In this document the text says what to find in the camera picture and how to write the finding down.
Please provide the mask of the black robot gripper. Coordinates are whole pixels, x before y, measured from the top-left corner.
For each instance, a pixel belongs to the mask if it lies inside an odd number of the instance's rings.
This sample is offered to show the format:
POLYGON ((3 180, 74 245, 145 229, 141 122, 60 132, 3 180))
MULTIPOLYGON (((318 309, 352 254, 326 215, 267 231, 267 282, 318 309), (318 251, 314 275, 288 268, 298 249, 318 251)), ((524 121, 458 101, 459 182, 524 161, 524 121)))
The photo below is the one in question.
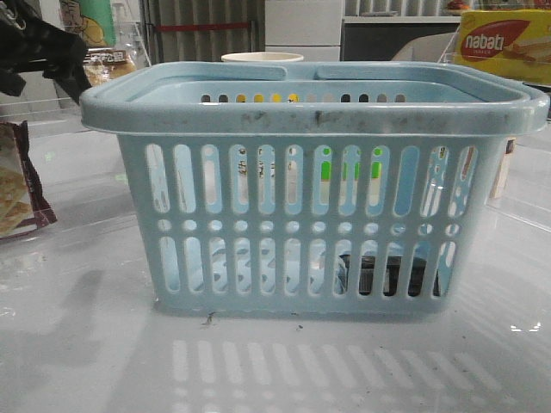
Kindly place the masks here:
POLYGON ((25 1, 1 2, 1 92, 20 96, 23 72, 41 72, 75 103, 91 87, 84 71, 88 47, 76 34, 41 19, 25 1))

